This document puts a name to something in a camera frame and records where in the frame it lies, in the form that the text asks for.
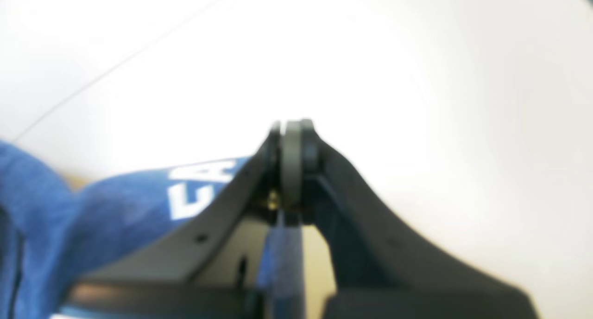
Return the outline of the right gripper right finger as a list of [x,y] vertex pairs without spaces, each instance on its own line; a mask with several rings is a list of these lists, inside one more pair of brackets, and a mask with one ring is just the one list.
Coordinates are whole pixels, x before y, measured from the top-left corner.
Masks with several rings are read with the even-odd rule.
[[302,203],[328,245],[325,319],[536,319],[516,287],[445,253],[390,210],[302,120]]

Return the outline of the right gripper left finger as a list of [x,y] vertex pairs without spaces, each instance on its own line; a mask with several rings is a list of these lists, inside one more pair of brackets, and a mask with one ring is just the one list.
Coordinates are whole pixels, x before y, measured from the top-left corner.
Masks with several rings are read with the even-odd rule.
[[302,319],[303,121],[276,123],[204,212],[69,288],[73,319]]

